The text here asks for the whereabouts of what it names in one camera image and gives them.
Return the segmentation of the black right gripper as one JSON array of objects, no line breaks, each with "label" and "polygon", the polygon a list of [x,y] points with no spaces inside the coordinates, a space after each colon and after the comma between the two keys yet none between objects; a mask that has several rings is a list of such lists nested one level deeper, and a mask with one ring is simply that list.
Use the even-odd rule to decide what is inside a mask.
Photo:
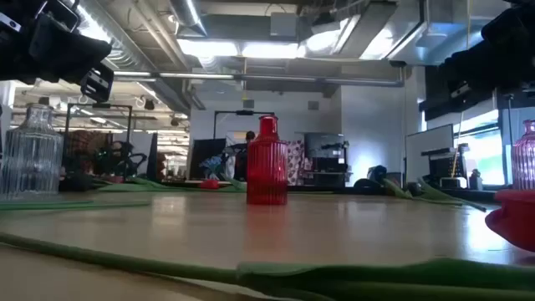
[{"label": "black right gripper", "polygon": [[439,65],[451,99],[497,86],[535,84],[535,0],[504,0],[511,4],[484,26],[484,41],[453,53]]}]

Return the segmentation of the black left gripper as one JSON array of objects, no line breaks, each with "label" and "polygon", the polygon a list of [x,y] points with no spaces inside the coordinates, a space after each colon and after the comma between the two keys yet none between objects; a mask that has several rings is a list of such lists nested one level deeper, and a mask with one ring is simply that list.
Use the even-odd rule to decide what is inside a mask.
[{"label": "black left gripper", "polygon": [[64,80],[105,103],[114,82],[114,70],[103,63],[110,50],[105,41],[70,31],[48,14],[24,20],[0,14],[0,80]]}]

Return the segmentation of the clear ribbed glass vase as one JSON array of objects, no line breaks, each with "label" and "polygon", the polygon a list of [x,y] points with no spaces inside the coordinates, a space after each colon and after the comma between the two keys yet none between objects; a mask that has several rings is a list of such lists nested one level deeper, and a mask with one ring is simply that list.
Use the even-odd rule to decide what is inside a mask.
[{"label": "clear ribbed glass vase", "polygon": [[59,191],[64,138],[48,105],[27,106],[23,123],[6,132],[0,202],[41,202]]}]

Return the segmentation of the green stem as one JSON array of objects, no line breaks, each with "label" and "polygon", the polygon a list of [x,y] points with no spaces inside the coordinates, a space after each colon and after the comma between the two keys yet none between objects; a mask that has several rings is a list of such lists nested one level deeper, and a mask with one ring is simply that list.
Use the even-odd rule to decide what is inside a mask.
[{"label": "green stem", "polygon": [[37,204],[0,204],[0,212],[11,211],[55,211],[55,210],[97,210],[124,207],[147,207],[151,202],[125,203],[37,203]]}]

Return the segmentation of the bright red artificial tulip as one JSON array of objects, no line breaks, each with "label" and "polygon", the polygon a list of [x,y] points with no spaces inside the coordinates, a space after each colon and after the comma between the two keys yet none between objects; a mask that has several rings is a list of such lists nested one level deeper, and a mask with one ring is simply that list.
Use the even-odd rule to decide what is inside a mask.
[{"label": "bright red artificial tulip", "polygon": [[515,247],[535,253],[535,190],[501,190],[494,199],[501,207],[486,216],[487,227]]},{"label": "bright red artificial tulip", "polygon": [[[214,190],[220,192],[240,192],[247,191],[247,183],[231,179],[228,183],[223,183],[214,179],[202,181],[198,187],[202,190]],[[314,190],[310,187],[289,186],[287,188],[289,194],[333,194],[333,191]]]}]

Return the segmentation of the green tulip stem foreground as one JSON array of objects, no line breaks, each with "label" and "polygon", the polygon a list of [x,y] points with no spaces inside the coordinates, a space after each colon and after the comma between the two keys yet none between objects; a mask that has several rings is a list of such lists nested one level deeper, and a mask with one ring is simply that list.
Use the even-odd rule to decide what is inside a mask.
[{"label": "green tulip stem foreground", "polygon": [[299,301],[535,301],[535,267],[440,258],[403,266],[168,263],[0,232],[0,243],[94,265],[250,288]]}]

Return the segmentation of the pink ribbed glass vase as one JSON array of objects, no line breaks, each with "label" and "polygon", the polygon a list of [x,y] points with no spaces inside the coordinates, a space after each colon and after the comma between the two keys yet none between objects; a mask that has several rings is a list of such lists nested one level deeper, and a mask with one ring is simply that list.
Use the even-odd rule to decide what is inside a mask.
[{"label": "pink ribbed glass vase", "polygon": [[525,133],[512,148],[512,187],[535,190],[535,120],[523,122]]}]

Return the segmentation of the blue artificial flowers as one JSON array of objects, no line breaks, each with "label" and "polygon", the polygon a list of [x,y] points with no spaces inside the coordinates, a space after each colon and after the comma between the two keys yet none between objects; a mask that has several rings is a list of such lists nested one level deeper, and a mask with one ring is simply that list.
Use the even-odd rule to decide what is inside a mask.
[{"label": "blue artificial flowers", "polygon": [[220,180],[222,171],[222,158],[220,156],[206,158],[199,164],[199,167],[203,170],[207,180]]}]

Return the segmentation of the red ribbed glass vase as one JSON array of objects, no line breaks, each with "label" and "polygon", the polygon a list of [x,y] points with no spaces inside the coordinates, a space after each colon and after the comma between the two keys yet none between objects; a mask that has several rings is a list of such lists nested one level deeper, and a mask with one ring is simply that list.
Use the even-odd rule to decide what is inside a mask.
[{"label": "red ribbed glass vase", "polygon": [[259,118],[257,137],[247,147],[247,204],[286,205],[288,144],[279,139],[278,118]]}]

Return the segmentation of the brown patterned backdrop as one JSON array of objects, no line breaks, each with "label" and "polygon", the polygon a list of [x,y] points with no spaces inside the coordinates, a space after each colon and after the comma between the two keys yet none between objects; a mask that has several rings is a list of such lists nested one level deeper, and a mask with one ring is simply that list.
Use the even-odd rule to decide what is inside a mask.
[{"label": "brown patterned backdrop", "polygon": [[109,133],[88,130],[69,132],[66,140],[64,167],[67,171],[92,172],[96,165],[97,154],[109,142]]}]

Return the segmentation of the grey ceiling pipe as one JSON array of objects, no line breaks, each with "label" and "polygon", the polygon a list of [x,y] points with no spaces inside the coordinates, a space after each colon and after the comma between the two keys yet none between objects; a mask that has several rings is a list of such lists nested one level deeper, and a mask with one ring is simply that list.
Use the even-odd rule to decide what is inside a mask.
[{"label": "grey ceiling pipe", "polygon": [[147,71],[115,71],[115,79],[123,81],[146,81],[153,79],[199,79],[224,81],[292,81],[299,83],[338,84],[353,86],[401,87],[405,80],[398,79],[357,79],[340,77],[314,77],[281,74],[204,74],[182,72],[147,72]]}]

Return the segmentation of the dark office chair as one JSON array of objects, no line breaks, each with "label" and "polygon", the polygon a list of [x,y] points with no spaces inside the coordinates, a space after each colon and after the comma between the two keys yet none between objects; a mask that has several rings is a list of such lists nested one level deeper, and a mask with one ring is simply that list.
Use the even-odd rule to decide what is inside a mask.
[{"label": "dark office chair", "polygon": [[387,169],[382,165],[370,167],[367,176],[354,183],[354,189],[363,195],[385,195],[386,173]]}]

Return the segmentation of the ceiling light panel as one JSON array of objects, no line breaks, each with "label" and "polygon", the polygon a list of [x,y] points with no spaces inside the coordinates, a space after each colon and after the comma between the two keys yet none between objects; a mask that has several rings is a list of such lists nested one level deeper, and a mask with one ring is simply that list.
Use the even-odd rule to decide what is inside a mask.
[{"label": "ceiling light panel", "polygon": [[295,59],[303,55],[296,43],[177,40],[184,54],[198,58],[245,57],[253,59]]}]

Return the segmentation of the black monitor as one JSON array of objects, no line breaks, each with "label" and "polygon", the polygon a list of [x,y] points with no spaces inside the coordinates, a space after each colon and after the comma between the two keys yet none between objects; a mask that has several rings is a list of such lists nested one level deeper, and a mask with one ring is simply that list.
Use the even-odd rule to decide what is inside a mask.
[{"label": "black monitor", "polygon": [[307,158],[343,158],[344,136],[330,133],[305,133],[304,154]]}]

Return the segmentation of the silver spiral ceiling duct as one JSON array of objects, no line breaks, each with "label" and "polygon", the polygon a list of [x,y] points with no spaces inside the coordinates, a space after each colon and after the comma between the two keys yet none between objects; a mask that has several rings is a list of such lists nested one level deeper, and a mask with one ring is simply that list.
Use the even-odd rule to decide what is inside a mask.
[{"label": "silver spiral ceiling duct", "polygon": [[106,60],[115,69],[155,69],[155,65],[97,0],[79,0],[77,13],[81,17],[78,30],[83,35],[105,41],[112,46]]}]

